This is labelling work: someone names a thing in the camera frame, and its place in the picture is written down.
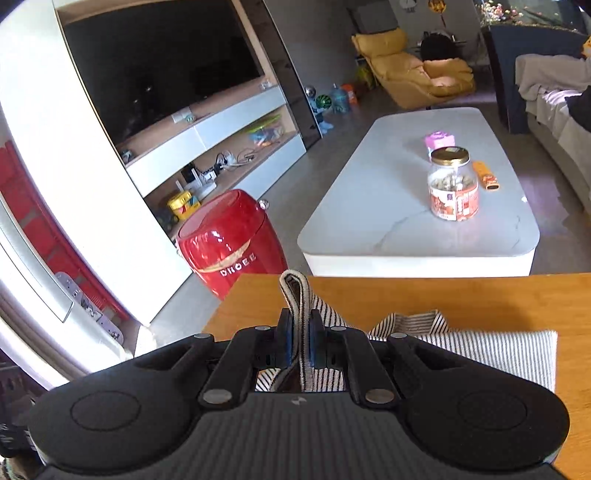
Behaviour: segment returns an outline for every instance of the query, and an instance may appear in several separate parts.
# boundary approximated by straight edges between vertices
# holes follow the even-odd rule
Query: television
[[[263,75],[229,0],[168,0],[66,24],[86,91],[117,145],[221,90]]]

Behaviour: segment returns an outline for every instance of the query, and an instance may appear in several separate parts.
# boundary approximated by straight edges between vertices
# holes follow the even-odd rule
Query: striped cloth
[[[295,270],[286,270],[279,281],[293,315],[291,365],[270,368],[258,374],[257,391],[276,391],[297,367],[304,392],[344,391],[343,374],[332,368],[314,368],[310,362],[308,322],[312,309],[320,312],[325,326],[349,326],[324,300],[314,294],[308,279]],[[450,330],[438,310],[404,316],[391,313],[368,332],[371,340],[386,340],[394,332],[413,335],[450,352],[536,382],[554,391],[556,386],[556,344],[558,334],[540,332],[473,332]]]

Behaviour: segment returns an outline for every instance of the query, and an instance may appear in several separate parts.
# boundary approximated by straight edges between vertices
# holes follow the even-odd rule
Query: gray floor
[[[478,85],[474,95],[441,108],[478,107],[507,153],[540,227],[531,273],[591,271],[591,221],[574,191],[534,137],[506,131],[487,79]],[[290,268],[310,274],[297,246],[298,234],[373,122],[397,111],[390,97],[377,89],[364,97],[352,113],[331,116],[328,120],[335,129],[312,146],[264,195]],[[218,304],[197,277],[190,277],[152,323],[158,344],[201,331]]]

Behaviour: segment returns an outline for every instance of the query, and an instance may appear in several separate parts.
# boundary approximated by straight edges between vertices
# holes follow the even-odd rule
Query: tv cabinet
[[[245,125],[280,113],[284,136],[257,151],[247,166],[223,172],[209,196],[238,187],[259,198],[304,154],[304,144],[271,63],[239,1],[233,0],[273,86],[262,91],[260,82],[247,82],[195,105],[198,119],[192,125],[169,122],[148,128],[144,133],[149,138],[143,140],[136,134],[129,142],[137,157],[123,165],[80,80],[60,24],[96,14],[88,9],[106,2],[54,1],[24,0],[0,24],[2,110],[22,162],[64,234],[121,305],[149,325],[191,274],[150,210],[174,191],[181,168],[191,161],[206,168],[219,148],[244,148]],[[108,3],[123,8],[133,2]]]

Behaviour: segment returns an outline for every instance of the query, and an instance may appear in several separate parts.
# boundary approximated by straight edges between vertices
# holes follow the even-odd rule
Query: yellow armchair
[[[407,35],[400,28],[354,35],[352,40],[378,81],[404,109],[436,105],[476,89],[472,69],[462,59],[421,61],[404,52]]]

